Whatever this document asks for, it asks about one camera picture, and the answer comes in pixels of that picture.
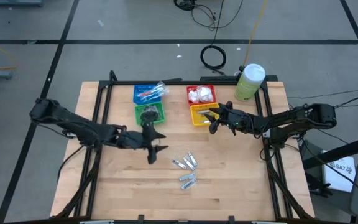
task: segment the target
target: wooden tabletop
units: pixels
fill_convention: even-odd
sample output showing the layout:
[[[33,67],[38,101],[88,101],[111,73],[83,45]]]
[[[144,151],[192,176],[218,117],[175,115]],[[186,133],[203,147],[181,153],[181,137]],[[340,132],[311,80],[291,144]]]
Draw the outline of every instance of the wooden tabletop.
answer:
[[[75,113],[91,119],[98,82],[84,82]],[[272,198],[265,162],[259,158],[262,141],[251,134],[238,133],[219,127],[211,135],[208,127],[195,127],[191,122],[186,86],[168,86],[170,93],[163,97],[166,120],[156,124],[158,132],[167,136],[161,145],[169,145],[157,154],[157,161],[147,163],[147,151],[122,150],[104,146],[92,219],[136,220],[274,220]],[[255,100],[238,101],[235,86],[215,86],[219,102],[233,102],[234,108],[257,114]],[[113,86],[108,124],[125,124],[128,129],[141,131],[135,123],[134,87]],[[282,82],[268,82],[273,113],[288,109]],[[105,97],[102,97],[99,122]],[[287,144],[297,147],[294,139]],[[69,140],[65,157],[79,147],[76,139]],[[198,183],[182,190],[178,178],[189,174],[172,165],[191,151],[198,162]],[[314,215],[300,153],[294,148],[281,150],[285,175],[290,192],[310,214]],[[85,150],[68,162],[62,170],[51,215],[56,215],[72,198],[79,186]],[[285,216],[282,194],[277,187],[281,214]],[[84,196],[85,214],[88,192]]]

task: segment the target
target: gray floor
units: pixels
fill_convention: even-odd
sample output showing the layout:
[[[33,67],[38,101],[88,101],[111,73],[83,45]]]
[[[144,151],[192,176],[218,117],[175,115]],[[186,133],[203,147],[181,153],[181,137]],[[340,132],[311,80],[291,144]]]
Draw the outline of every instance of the gray floor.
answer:
[[[48,0],[43,7],[0,7],[0,40],[58,40],[72,0]],[[219,12],[220,1],[198,0]],[[226,1],[222,24],[234,15],[240,1]],[[358,1],[347,1],[358,25]],[[248,39],[262,1],[244,1],[237,19],[220,29],[218,39]],[[208,23],[202,12],[195,17]],[[212,39],[189,12],[167,0],[80,1],[68,40]],[[357,40],[339,0],[269,1],[256,39]],[[48,97],[74,110],[81,82],[105,80],[113,69],[120,80],[198,80],[216,75],[200,62],[206,44],[65,45]],[[219,44],[227,54],[222,69],[234,74],[242,63],[246,45]],[[29,128],[28,112],[41,93],[57,45],[2,45],[18,61],[12,80],[0,80],[0,206]],[[220,55],[207,52],[209,62]],[[285,82],[287,96],[310,96],[358,89],[358,45],[253,45],[248,63],[261,64]],[[0,52],[0,67],[12,65]],[[313,100],[290,99],[292,105],[336,105],[357,93]],[[338,125],[328,132],[351,142],[358,140],[358,107],[339,108]],[[306,138],[332,149],[342,142],[318,131]],[[67,141],[38,128],[17,185],[6,221],[47,218],[55,194],[57,170]],[[349,221],[349,215],[312,198],[316,215],[325,220]]]

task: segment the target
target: yellow cable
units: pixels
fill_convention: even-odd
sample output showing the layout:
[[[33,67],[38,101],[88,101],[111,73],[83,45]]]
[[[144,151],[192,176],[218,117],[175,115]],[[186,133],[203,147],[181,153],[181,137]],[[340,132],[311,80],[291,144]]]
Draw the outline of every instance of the yellow cable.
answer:
[[[252,39],[254,38],[254,35],[255,35],[255,32],[256,32],[256,28],[258,27],[258,23],[259,23],[259,21],[260,21],[260,18],[262,17],[262,14],[263,14],[264,11],[265,11],[266,2],[267,2],[267,0],[264,0],[264,4],[262,5],[262,9],[260,10],[259,15],[258,15],[258,19],[257,19],[256,22],[255,22],[254,29],[252,30],[251,37],[249,38],[249,42],[248,42],[248,46],[247,46],[246,59],[244,59],[244,64],[243,64],[243,66],[246,65],[246,62],[247,62],[247,59],[248,59],[249,49],[250,49],[250,46],[251,46],[251,42],[252,42]]]
[[[16,69],[17,68],[17,62],[16,59],[10,55],[8,52],[6,52],[2,47],[0,47],[0,51],[2,51],[4,54],[7,55],[7,57],[13,62],[15,66],[7,66],[7,67],[0,67],[0,70],[8,70],[8,69]]]

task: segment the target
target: green basket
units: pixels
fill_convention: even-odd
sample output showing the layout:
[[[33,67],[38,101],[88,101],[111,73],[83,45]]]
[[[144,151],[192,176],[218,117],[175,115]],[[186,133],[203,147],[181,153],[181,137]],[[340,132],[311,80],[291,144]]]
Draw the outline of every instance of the green basket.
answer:
[[[149,103],[146,105],[135,106],[136,124],[141,125],[140,115],[142,114],[143,109],[148,105],[156,106],[158,109],[158,112],[160,113],[160,118],[158,120],[154,121],[153,123],[157,124],[157,123],[164,122],[165,121],[164,107],[162,106],[162,102],[156,102],[156,103]]]

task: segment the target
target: blue basket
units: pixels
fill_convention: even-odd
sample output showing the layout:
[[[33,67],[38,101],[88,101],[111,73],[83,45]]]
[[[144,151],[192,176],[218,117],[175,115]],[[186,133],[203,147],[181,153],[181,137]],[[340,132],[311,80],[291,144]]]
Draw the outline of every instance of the blue basket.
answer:
[[[151,90],[152,88],[154,88],[156,85],[135,85],[134,88],[134,103],[136,103],[137,105],[144,105],[144,104],[149,104],[149,103],[156,103],[156,102],[161,102],[161,96],[154,98],[152,100],[143,102],[142,100],[140,100],[140,97],[137,97],[137,95],[139,93],[144,93],[146,91]]]

